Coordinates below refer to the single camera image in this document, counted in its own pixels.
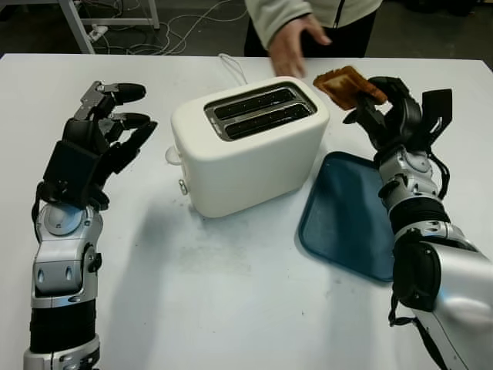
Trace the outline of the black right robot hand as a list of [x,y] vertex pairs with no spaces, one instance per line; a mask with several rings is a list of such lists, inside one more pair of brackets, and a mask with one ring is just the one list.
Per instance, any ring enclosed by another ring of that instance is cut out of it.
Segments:
[[377,76],[369,79],[387,96],[390,110],[383,114],[376,108],[377,100],[367,93],[359,92],[356,108],[345,118],[345,124],[359,124],[379,153],[406,144],[421,123],[421,107],[411,96],[401,79]]

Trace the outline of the person right hand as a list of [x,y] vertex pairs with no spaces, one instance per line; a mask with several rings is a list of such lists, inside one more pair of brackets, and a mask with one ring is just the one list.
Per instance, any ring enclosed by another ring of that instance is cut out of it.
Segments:
[[301,35],[307,32],[316,43],[327,46],[332,40],[317,19],[309,14],[289,21],[272,38],[268,53],[276,76],[304,77]]

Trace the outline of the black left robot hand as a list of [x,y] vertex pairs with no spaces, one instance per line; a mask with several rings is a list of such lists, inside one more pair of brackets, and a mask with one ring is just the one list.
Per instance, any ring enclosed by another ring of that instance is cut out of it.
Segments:
[[62,138],[96,157],[89,174],[75,190],[67,184],[63,193],[68,203],[107,210],[109,197],[103,187],[109,176],[120,173],[139,154],[157,122],[142,113],[114,113],[117,106],[141,100],[143,85],[95,81],[81,98],[81,106],[67,121]]

